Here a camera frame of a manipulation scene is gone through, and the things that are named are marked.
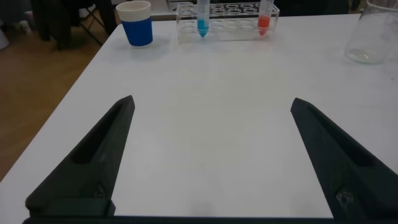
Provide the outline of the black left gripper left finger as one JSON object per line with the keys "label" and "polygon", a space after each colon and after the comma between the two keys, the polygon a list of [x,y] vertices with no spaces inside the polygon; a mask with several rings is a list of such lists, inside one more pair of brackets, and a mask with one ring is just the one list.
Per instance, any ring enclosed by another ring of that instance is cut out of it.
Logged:
{"label": "black left gripper left finger", "polygon": [[117,102],[27,197],[31,217],[111,217],[111,200],[135,104]]}

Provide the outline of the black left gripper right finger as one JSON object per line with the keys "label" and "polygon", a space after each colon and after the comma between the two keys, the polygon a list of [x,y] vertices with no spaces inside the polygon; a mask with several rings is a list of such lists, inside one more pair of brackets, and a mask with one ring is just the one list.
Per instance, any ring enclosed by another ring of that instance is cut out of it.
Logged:
{"label": "black left gripper right finger", "polygon": [[311,103],[290,112],[334,219],[397,219],[397,174]]}

